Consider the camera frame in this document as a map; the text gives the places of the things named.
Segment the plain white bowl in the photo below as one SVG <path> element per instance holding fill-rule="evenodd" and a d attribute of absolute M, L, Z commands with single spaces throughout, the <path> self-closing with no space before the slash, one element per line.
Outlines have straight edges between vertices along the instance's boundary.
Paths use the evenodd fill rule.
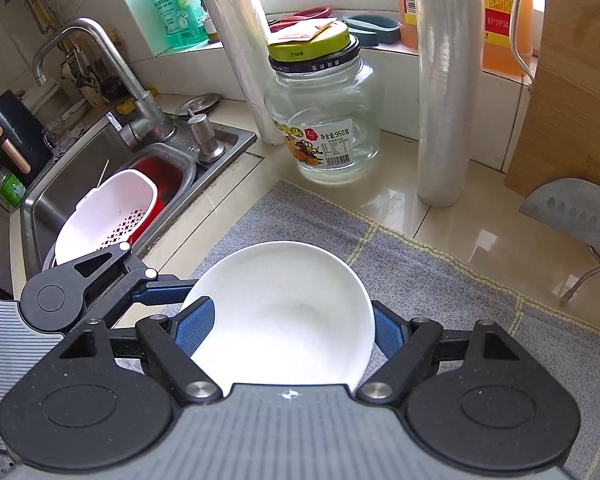
<path fill-rule="evenodd" d="M 372 302 L 340 258 L 313 245 L 268 242 L 234 252 L 185 299 L 214 305 L 192 360 L 223 392 L 235 384 L 346 385 L 364 376 L 375 341 Z"/>

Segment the grey checked mat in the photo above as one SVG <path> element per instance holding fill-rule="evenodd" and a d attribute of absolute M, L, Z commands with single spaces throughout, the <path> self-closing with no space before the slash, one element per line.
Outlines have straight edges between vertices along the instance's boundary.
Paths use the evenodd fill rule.
<path fill-rule="evenodd" d="M 189 275 L 200 278 L 232 252 L 273 240 L 332 252 L 352 266 L 370 298 L 402 318 L 425 315 L 451 330 L 469 330 L 480 318 L 498 322 L 577 401 L 581 427 L 566 471 L 600 479 L 600 330 L 286 181 L 254 203 Z"/>

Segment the white plastic colander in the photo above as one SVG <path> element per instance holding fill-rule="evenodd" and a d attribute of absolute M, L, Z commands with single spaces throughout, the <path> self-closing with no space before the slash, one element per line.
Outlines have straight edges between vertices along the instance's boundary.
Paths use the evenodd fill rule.
<path fill-rule="evenodd" d="M 63 264 L 119 243 L 133 244 L 161 209 L 155 183 L 138 170 L 122 170 L 76 205 L 58 234 L 55 262 Z"/>

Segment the red basin in sink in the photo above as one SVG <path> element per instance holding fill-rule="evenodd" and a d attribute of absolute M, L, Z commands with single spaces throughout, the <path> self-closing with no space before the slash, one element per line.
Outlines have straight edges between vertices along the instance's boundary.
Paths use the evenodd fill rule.
<path fill-rule="evenodd" d="M 148 218 L 144 220 L 129 239 L 134 245 L 148 226 L 158 217 L 163 208 L 170 203 L 183 181 L 183 171 L 158 155 L 148 155 L 131 165 L 132 169 L 140 171 L 154 182 L 158 198 Z"/>

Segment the steel soap dispenser pump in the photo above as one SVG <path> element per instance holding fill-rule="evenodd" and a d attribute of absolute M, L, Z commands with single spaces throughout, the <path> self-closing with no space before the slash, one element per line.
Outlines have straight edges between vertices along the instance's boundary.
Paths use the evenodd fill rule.
<path fill-rule="evenodd" d="M 215 136 L 206 114 L 193 114 L 189 117 L 187 125 L 198 145 L 198 160 L 201 164 L 212 164 L 223 156 L 225 146 Z"/>

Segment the steel sink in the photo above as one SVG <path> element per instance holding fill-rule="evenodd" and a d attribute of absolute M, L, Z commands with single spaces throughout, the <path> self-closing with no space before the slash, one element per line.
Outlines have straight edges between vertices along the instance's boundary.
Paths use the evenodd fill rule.
<path fill-rule="evenodd" d="M 223 171 L 257 140 L 254 132 L 212 125 L 215 139 L 225 146 L 212 164 L 197 160 L 197 147 L 185 122 L 166 142 L 149 143 L 132 150 L 121 139 L 108 118 L 100 118 L 72 148 L 36 177 L 20 207 L 21 247 L 24 275 L 38 274 L 58 234 L 83 196 L 97 183 L 145 159 L 154 158 L 168 170 L 164 209 L 147 231 L 133 244 L 140 257 L 148 254 L 176 219 Z"/>

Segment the glass jar yellow lid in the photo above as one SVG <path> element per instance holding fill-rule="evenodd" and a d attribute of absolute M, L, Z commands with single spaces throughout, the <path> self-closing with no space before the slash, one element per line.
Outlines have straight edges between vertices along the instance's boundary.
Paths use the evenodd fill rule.
<path fill-rule="evenodd" d="M 336 18 L 311 18 L 268 38 L 273 76 L 263 101 L 308 179 L 353 181 L 379 152 L 384 86 L 360 40 Z"/>

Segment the white plastic roll at left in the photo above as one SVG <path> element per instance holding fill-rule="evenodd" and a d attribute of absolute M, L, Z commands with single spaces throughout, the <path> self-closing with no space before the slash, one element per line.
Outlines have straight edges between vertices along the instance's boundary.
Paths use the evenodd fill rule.
<path fill-rule="evenodd" d="M 202 0 L 208 10 L 262 142 L 283 143 L 264 104 L 264 90 L 273 77 L 268 62 L 270 29 L 260 0 Z"/>

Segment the green dish soap bottle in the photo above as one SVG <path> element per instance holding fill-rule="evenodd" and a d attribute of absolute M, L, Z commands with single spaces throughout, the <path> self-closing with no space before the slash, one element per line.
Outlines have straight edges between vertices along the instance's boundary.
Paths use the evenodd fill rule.
<path fill-rule="evenodd" d="M 200 0 L 151 0 L 173 50 L 197 47 L 208 41 Z"/>

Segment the bamboo cutting board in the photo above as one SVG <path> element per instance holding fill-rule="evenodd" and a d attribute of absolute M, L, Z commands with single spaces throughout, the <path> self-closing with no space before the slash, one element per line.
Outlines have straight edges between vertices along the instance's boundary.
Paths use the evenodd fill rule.
<path fill-rule="evenodd" d="M 504 184 L 527 196 L 566 177 L 600 185 L 600 0 L 545 0 L 530 100 Z"/>

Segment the teal dish on sill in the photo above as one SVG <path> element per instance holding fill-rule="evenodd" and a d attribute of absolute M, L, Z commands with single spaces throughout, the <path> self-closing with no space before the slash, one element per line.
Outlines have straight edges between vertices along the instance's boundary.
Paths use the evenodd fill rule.
<path fill-rule="evenodd" d="M 358 40 L 361 48 L 396 44 L 401 41 L 399 22 L 391 16 L 377 14 L 353 14 L 342 18 L 349 32 Z"/>

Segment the cling film roll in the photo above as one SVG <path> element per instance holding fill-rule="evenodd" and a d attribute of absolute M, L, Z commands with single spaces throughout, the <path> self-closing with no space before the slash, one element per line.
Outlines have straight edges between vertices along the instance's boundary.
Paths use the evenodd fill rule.
<path fill-rule="evenodd" d="M 463 191 L 482 73 L 483 0 L 415 0 L 419 55 L 416 192 L 452 206 Z"/>

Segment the orange oil bottle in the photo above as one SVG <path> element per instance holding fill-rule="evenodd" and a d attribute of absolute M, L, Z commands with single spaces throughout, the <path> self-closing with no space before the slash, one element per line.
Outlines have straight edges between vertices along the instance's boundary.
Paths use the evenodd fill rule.
<path fill-rule="evenodd" d="M 399 1 L 399 29 L 402 44 L 418 48 L 415 0 Z M 509 25 L 514 0 L 484 0 L 483 67 L 487 70 L 521 76 L 522 70 L 510 50 Z M 525 63 L 533 54 L 533 0 L 520 0 L 517 13 L 516 46 Z"/>

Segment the black handled santoku knife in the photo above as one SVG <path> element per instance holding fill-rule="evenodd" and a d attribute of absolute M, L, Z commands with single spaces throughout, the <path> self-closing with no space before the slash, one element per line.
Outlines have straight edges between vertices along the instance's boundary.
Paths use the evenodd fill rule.
<path fill-rule="evenodd" d="M 600 186 L 563 178 L 541 185 L 519 212 L 600 250 Z"/>

